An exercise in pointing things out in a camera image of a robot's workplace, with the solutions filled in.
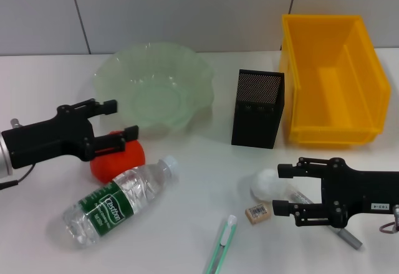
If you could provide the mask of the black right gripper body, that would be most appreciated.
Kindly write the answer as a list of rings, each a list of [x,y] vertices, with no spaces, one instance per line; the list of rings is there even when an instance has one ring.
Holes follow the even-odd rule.
[[[357,214],[392,214],[398,227],[398,172],[359,171],[342,158],[330,160],[321,177],[328,224],[344,228]]]

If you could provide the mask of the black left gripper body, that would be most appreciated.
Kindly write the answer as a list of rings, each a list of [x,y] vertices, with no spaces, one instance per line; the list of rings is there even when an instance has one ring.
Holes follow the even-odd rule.
[[[94,158],[94,132],[89,118],[93,104],[62,105],[55,117],[1,133],[13,168],[72,155],[82,161]]]

